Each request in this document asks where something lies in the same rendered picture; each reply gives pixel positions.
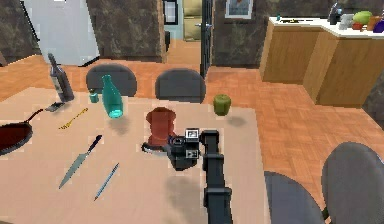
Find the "yellow cupboard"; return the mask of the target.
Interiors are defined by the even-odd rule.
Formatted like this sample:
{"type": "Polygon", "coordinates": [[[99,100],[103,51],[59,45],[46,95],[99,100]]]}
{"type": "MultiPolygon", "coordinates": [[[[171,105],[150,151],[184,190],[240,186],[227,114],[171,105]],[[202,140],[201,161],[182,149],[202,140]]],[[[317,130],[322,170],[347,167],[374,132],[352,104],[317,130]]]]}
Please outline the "yellow cupboard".
{"type": "Polygon", "coordinates": [[[185,41],[200,41],[202,0],[183,0],[183,30],[185,41]]]}

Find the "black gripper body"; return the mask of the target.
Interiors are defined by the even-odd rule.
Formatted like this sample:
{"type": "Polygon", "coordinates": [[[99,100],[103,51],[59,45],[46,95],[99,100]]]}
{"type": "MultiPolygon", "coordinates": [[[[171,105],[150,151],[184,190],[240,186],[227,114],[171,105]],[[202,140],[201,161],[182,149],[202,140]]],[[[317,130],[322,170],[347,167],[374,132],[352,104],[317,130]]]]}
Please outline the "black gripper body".
{"type": "Polygon", "coordinates": [[[184,171],[197,164],[200,156],[199,138],[174,136],[165,146],[167,157],[176,171],[184,171]]]}

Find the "white-framed wall picture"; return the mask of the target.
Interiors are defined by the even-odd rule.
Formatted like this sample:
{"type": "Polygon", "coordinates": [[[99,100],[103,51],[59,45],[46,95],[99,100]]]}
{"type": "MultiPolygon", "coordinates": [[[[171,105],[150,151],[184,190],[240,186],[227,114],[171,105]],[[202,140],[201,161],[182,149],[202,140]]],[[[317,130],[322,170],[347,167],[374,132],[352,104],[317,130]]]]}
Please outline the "white-framed wall picture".
{"type": "Polygon", "coordinates": [[[225,17],[229,19],[250,19],[253,0],[226,0],[225,17]]]}

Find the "red cylindrical shaker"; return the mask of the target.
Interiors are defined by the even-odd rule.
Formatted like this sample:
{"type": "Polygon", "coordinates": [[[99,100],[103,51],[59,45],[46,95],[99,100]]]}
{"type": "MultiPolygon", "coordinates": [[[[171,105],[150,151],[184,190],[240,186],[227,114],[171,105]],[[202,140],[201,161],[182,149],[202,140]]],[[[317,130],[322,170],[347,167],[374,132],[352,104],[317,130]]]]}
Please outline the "red cylindrical shaker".
{"type": "Polygon", "coordinates": [[[174,120],[176,113],[166,107],[156,107],[146,115],[151,135],[148,143],[151,146],[164,146],[170,136],[175,136],[174,120]]]}

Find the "grey spatula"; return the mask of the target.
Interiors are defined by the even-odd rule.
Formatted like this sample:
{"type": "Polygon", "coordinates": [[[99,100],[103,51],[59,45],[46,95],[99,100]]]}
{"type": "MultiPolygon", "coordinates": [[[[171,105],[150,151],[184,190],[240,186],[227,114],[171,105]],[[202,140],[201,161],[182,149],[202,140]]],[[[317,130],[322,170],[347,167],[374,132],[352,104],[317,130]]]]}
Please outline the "grey spatula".
{"type": "Polygon", "coordinates": [[[55,112],[56,110],[58,110],[63,105],[64,105],[64,102],[54,102],[53,104],[51,104],[50,106],[48,106],[46,108],[46,111],[55,112]]]}

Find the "gold fork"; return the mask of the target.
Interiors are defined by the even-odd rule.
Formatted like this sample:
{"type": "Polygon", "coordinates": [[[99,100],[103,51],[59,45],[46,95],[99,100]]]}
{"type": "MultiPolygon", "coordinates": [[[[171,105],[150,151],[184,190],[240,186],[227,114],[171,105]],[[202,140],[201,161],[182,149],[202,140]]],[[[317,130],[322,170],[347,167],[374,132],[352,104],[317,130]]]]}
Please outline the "gold fork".
{"type": "Polygon", "coordinates": [[[84,114],[87,111],[88,111],[88,108],[84,108],[81,112],[79,112],[76,116],[74,116],[70,121],[68,121],[64,125],[60,126],[58,129],[64,130],[64,129],[69,128],[72,125],[74,120],[76,120],[79,116],[81,116],[82,114],[84,114]]]}

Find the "teal glass bottle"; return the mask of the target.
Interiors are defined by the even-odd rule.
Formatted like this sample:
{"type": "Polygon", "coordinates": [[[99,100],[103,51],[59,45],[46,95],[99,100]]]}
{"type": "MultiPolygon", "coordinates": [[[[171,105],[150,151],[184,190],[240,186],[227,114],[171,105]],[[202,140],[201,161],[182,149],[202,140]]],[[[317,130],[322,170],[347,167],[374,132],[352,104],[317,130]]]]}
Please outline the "teal glass bottle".
{"type": "Polygon", "coordinates": [[[116,119],[123,115],[122,97],[117,87],[112,82],[112,77],[107,74],[102,77],[102,102],[107,115],[116,119]]]}

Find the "green lettuce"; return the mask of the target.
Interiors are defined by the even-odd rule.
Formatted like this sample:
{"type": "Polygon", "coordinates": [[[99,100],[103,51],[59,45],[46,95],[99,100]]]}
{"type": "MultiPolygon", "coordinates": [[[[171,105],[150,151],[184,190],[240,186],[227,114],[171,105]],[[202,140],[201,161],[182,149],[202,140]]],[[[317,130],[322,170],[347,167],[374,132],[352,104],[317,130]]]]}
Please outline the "green lettuce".
{"type": "Polygon", "coordinates": [[[370,11],[360,11],[353,15],[353,21],[363,25],[367,25],[371,16],[372,13],[370,11]]]}

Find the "green apple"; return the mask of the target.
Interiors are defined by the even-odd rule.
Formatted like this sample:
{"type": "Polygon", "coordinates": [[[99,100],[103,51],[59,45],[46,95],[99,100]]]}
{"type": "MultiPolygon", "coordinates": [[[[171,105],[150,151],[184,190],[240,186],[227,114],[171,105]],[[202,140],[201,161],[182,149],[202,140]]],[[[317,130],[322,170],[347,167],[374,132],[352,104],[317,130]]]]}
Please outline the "green apple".
{"type": "Polygon", "coordinates": [[[231,98],[226,94],[218,94],[213,100],[214,113],[218,116],[226,116],[231,107],[231,98]]]}

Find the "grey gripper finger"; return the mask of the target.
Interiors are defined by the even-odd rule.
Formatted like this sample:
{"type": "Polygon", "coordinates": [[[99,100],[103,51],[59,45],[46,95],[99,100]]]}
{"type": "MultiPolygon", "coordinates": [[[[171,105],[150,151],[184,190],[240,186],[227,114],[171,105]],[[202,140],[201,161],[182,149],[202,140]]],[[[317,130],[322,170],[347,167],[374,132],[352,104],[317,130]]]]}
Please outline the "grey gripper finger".
{"type": "Polygon", "coordinates": [[[162,146],[152,146],[149,143],[144,142],[141,146],[143,152],[155,154],[155,155],[166,155],[167,152],[162,146]]]}

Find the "blue pencil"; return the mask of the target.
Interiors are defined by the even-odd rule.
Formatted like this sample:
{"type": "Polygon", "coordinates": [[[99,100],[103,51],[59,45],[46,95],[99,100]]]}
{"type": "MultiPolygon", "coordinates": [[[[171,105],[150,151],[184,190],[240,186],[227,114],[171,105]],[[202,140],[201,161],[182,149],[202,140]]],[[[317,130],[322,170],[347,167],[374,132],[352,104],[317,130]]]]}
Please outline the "blue pencil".
{"type": "Polygon", "coordinates": [[[119,168],[119,163],[117,163],[113,169],[111,170],[111,172],[108,174],[108,176],[106,177],[106,179],[104,180],[103,184],[100,186],[100,188],[98,189],[93,201],[96,201],[100,195],[102,194],[102,192],[104,191],[104,189],[106,188],[106,186],[108,185],[109,181],[111,180],[111,178],[113,177],[113,175],[115,174],[115,172],[117,171],[117,169],[119,168]]]}

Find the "black-handled kitchen knife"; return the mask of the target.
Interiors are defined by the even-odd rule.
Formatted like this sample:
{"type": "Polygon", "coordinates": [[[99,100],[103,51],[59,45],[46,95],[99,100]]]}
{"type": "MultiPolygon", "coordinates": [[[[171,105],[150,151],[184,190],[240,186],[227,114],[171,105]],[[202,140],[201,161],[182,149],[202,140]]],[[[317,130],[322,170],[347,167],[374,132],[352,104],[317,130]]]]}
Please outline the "black-handled kitchen knife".
{"type": "Polygon", "coordinates": [[[95,148],[95,146],[98,144],[98,142],[101,139],[102,139],[102,136],[97,135],[95,137],[95,140],[89,146],[88,150],[85,153],[79,154],[77,156],[77,158],[73,161],[73,163],[67,170],[66,174],[64,175],[63,179],[61,180],[61,183],[59,184],[59,189],[61,189],[71,179],[71,177],[74,175],[77,169],[81,166],[84,160],[91,154],[92,150],[95,148]]]}

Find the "grey round-backed chair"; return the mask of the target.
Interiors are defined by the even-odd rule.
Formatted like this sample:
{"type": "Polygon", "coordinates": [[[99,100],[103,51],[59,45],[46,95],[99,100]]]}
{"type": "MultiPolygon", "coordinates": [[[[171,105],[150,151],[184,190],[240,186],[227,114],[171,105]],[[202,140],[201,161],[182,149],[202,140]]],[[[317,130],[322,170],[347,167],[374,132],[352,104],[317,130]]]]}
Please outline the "grey round-backed chair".
{"type": "Polygon", "coordinates": [[[122,96],[133,97],[137,92],[137,80],[135,74],[127,67],[118,63],[104,63],[92,67],[86,75],[88,89],[93,89],[101,94],[103,89],[102,77],[110,75],[112,83],[122,96]]]}
{"type": "Polygon", "coordinates": [[[159,100],[202,103],[206,84],[195,70],[174,68],[161,73],[155,82],[155,96],[159,100]]]}
{"type": "Polygon", "coordinates": [[[321,183],[332,224],[384,224],[384,161],[368,146],[339,144],[324,163],[321,183]]]}
{"type": "Polygon", "coordinates": [[[325,224],[311,194],[295,180],[276,172],[264,172],[271,224],[325,224]]]}

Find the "orange box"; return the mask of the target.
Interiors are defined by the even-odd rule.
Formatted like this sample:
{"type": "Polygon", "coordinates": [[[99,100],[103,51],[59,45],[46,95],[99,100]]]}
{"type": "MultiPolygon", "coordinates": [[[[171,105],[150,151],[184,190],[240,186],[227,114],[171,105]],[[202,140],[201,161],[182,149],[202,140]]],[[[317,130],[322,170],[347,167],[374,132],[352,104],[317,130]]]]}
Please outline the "orange box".
{"type": "Polygon", "coordinates": [[[366,30],[372,31],[375,25],[382,19],[381,16],[371,16],[367,24],[366,30]]]}

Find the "dark red frying pan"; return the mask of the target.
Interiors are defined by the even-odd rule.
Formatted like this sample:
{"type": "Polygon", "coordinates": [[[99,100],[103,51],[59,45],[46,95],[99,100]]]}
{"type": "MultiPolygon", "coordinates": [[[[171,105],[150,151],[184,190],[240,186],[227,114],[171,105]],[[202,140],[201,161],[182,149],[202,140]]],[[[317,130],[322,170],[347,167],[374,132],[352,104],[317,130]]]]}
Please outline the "dark red frying pan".
{"type": "Polygon", "coordinates": [[[40,112],[42,109],[35,111],[22,122],[0,125],[0,156],[17,150],[30,140],[33,135],[30,121],[40,112]]]}

